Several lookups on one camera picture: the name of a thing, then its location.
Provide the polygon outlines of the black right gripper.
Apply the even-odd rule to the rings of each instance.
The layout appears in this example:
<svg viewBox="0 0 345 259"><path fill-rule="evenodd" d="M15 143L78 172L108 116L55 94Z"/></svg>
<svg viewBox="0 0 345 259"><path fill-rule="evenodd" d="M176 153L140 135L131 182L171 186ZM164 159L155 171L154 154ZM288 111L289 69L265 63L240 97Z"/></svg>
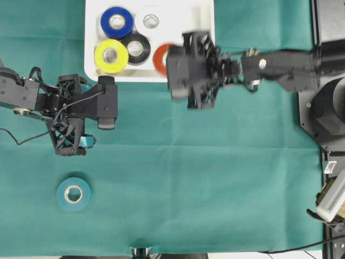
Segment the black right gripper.
<svg viewBox="0 0 345 259"><path fill-rule="evenodd" d="M188 101L188 109L215 105L219 89L238 81L241 69L229 54L222 54L207 31L182 34L183 45L168 48L168 89L173 100Z"/></svg>

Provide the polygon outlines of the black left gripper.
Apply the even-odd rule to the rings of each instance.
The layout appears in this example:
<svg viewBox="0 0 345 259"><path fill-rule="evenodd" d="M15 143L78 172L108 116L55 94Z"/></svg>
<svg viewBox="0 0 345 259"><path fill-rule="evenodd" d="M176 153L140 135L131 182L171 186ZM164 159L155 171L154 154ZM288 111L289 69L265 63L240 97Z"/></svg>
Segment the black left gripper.
<svg viewBox="0 0 345 259"><path fill-rule="evenodd" d="M85 104L84 94L91 89L78 74L59 76L55 85L45 83L40 74L36 81L43 93L39 94L36 111L44 121L46 131L36 136L49 136L57 155L85 155L93 148L96 138L85 134L85 117L72 112L72 108Z"/></svg>

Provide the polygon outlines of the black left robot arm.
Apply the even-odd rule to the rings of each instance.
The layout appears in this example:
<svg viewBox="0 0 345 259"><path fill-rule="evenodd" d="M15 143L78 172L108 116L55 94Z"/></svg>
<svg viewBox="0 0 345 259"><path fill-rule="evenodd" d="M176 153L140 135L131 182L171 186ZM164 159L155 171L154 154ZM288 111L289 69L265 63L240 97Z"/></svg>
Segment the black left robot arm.
<svg viewBox="0 0 345 259"><path fill-rule="evenodd" d="M56 85L51 86L43 82L38 67L33 67L28 77L21 77L1 65L1 107L44 121L57 155L85 155L96 143L94 136L85 133L84 118L68 111L87 100L82 94L88 90L87 81L77 74L60 76Z"/></svg>

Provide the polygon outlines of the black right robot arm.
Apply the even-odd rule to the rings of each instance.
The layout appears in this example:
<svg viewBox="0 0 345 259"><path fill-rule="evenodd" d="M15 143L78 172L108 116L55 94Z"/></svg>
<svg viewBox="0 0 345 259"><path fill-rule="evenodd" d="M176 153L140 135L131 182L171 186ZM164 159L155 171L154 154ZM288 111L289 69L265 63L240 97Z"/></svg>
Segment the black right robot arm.
<svg viewBox="0 0 345 259"><path fill-rule="evenodd" d="M238 84L255 93L262 80L276 81L288 92L312 91L322 76L344 72L344 40L316 44L310 51L283 49L222 53L206 31L183 34L183 45L168 49L168 89L189 109L213 108L220 88Z"/></svg>

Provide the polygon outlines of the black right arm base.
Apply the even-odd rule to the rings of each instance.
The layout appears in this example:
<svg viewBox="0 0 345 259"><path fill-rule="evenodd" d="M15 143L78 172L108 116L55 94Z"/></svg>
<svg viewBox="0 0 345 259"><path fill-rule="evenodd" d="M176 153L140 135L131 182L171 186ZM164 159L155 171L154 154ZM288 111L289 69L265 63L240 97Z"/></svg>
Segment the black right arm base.
<svg viewBox="0 0 345 259"><path fill-rule="evenodd" d="M344 78L298 93L301 128L326 152L344 152Z"/></svg>

